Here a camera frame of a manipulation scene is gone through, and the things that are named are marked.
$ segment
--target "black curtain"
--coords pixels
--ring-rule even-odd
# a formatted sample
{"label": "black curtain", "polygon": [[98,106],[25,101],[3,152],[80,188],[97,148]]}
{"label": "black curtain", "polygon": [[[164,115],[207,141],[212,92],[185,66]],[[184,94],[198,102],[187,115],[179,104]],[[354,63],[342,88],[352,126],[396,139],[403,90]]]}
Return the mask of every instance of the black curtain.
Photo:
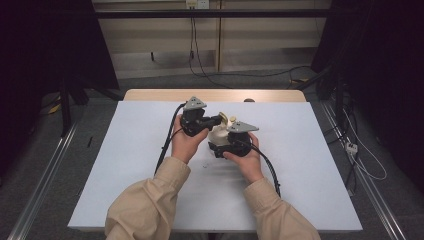
{"label": "black curtain", "polygon": [[[421,1],[375,0],[365,31],[353,45],[341,75],[344,83],[387,146],[394,160],[424,192],[424,5]],[[319,71],[334,56],[349,22],[329,19],[313,67]]]}
{"label": "black curtain", "polygon": [[[80,18],[73,11],[93,15]],[[41,98],[58,92],[62,79],[80,91],[93,83],[105,89],[118,84],[90,0],[1,1],[0,38],[4,173],[28,138]]]}

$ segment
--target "table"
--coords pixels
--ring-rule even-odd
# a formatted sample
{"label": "table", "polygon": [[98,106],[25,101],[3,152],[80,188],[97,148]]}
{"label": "table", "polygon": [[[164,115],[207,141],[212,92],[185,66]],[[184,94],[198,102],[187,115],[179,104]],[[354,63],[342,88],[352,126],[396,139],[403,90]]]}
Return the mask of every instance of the table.
{"label": "table", "polygon": [[[300,91],[199,89],[128,91],[125,101],[118,105],[69,227],[102,230],[106,210],[117,195],[128,185],[152,177],[177,105],[169,101],[183,102],[193,95],[208,104],[205,115],[225,109],[249,119],[249,123],[259,123],[257,136],[273,162],[282,198],[319,231],[362,229],[315,115]],[[256,103],[240,103],[246,98]],[[149,147],[140,147],[146,142]],[[190,162],[192,173],[179,193],[173,230],[255,231],[255,221],[242,195],[246,183],[237,166],[215,159],[206,148],[204,141],[196,161]],[[264,163],[263,169],[270,178]]]}

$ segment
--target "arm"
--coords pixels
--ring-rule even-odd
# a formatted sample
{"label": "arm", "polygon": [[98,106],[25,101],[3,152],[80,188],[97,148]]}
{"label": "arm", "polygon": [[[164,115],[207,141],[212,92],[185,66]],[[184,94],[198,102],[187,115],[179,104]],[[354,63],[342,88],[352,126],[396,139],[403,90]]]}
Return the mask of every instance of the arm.
{"label": "arm", "polygon": [[[255,135],[249,133],[252,144],[259,148]],[[260,155],[250,151],[245,157],[224,152],[235,162],[250,185],[244,191],[246,201],[256,218],[260,239],[320,239],[316,229],[290,204],[280,199],[274,186],[264,178]]]}
{"label": "arm", "polygon": [[178,192],[190,174],[187,163],[208,133],[205,129],[194,137],[187,136],[179,131],[180,117],[174,122],[171,157],[165,158],[153,179],[129,186],[110,206],[107,239],[169,238]]}

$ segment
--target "hand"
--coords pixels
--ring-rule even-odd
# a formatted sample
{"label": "hand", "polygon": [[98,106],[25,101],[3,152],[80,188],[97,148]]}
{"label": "hand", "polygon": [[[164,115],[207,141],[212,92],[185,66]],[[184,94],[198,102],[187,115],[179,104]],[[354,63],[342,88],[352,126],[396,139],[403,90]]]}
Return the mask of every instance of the hand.
{"label": "hand", "polygon": [[199,144],[208,136],[209,130],[203,129],[196,136],[190,137],[184,133],[181,127],[181,114],[175,118],[174,122],[174,137],[172,138],[172,153],[171,156],[175,157],[185,164],[188,164],[190,159],[197,152]]}
{"label": "hand", "polygon": [[[249,136],[250,139],[252,139],[252,144],[259,148],[258,138],[250,132]],[[261,170],[260,155],[255,150],[250,150],[250,152],[244,157],[239,157],[230,152],[224,152],[223,156],[226,159],[235,162],[239,166],[241,173],[249,183],[253,183],[264,178]]]}

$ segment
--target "beige jacket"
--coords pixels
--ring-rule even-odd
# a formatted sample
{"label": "beige jacket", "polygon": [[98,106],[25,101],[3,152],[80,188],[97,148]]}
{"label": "beige jacket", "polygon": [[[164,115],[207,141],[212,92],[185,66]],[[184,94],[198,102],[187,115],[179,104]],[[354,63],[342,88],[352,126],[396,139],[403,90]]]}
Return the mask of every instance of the beige jacket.
{"label": "beige jacket", "polygon": [[[109,208],[107,239],[168,239],[177,195],[189,174],[186,164],[167,157],[153,179],[129,186]],[[267,179],[249,185],[244,195],[256,218],[259,239],[320,239],[308,220],[278,197]]]}

